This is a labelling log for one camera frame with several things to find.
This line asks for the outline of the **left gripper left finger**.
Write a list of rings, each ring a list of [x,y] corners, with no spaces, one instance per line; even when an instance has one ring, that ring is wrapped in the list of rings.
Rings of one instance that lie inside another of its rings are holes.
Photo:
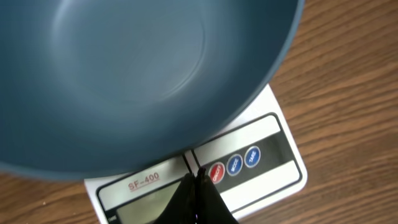
[[[195,176],[186,174],[154,224],[193,224],[196,219]]]

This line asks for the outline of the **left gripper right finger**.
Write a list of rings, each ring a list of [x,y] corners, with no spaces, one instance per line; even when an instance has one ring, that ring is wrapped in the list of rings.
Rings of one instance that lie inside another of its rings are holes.
[[[224,203],[205,168],[195,178],[195,213],[198,224],[238,224]]]

